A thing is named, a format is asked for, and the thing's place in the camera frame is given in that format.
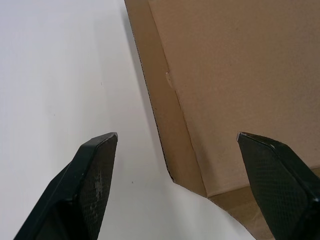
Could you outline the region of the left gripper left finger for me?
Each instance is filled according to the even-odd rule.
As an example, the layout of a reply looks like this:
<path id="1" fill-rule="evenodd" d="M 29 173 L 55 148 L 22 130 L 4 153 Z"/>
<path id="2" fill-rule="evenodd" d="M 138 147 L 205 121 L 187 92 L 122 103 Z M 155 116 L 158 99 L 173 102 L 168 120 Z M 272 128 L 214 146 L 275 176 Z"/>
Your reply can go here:
<path id="1" fill-rule="evenodd" d="M 16 240 L 96 240 L 110 194 L 118 135 L 82 144 L 47 185 Z"/>

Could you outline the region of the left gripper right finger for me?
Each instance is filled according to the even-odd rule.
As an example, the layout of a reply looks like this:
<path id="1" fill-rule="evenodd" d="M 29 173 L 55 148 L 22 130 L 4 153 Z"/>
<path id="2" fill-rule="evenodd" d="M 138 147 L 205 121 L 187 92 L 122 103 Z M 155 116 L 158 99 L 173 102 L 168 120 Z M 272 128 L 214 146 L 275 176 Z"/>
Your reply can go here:
<path id="1" fill-rule="evenodd" d="M 276 240 L 320 238 L 320 179 L 286 144 L 239 132 L 250 188 Z"/>

